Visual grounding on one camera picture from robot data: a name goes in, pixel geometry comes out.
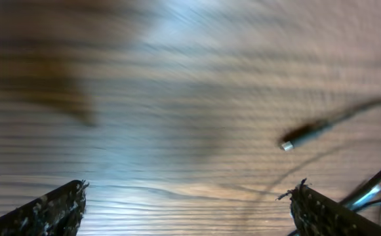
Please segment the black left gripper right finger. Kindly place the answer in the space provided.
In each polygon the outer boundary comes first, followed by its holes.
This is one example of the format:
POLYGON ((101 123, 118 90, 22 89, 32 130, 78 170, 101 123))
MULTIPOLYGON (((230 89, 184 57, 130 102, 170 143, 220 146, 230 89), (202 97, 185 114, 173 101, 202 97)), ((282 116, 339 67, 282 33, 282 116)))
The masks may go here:
POLYGON ((381 236, 381 225, 359 214, 370 207, 381 207, 381 184, 365 182, 336 202, 301 181, 278 199, 286 196, 290 197, 296 226, 291 235, 381 236))

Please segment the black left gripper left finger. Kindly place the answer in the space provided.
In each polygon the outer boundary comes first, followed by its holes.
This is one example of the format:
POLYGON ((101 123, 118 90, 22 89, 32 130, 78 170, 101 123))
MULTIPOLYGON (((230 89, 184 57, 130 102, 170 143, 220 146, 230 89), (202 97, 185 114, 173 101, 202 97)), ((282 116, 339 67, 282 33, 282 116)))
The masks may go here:
POLYGON ((70 181, 0 217, 0 236, 76 236, 85 214, 84 180, 70 181))

